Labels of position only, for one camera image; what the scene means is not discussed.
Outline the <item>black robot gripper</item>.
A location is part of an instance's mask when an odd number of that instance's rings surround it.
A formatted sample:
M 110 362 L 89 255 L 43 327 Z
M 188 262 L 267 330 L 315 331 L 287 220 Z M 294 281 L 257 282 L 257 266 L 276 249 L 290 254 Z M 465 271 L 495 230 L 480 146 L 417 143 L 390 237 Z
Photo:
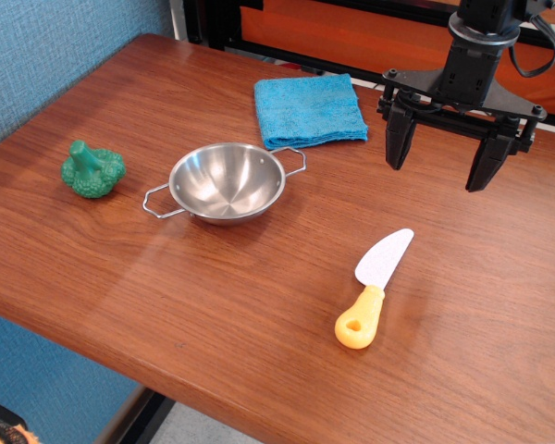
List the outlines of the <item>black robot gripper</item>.
M 390 69 L 378 111 L 387 121 L 386 161 L 401 169 L 419 124 L 478 139 L 465 189 L 482 191 L 510 154 L 528 152 L 542 106 L 509 92 L 495 75 L 516 34 L 453 37 L 446 64 L 430 71 Z

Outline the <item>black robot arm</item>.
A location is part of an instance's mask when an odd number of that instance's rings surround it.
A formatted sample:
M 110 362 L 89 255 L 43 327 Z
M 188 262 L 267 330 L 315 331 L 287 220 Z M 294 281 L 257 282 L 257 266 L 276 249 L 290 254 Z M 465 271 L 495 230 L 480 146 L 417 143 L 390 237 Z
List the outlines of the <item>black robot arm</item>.
M 462 1 L 449 19 L 452 43 L 443 68 L 388 70 L 377 109 L 387 122 L 387 163 L 402 167 L 420 124 L 479 141 L 468 191 L 482 191 L 509 156 L 528 152 L 547 112 L 506 90 L 495 75 L 504 52 L 517 60 L 524 22 L 549 40 L 555 55 L 555 31 L 541 16 L 554 7 L 553 1 Z

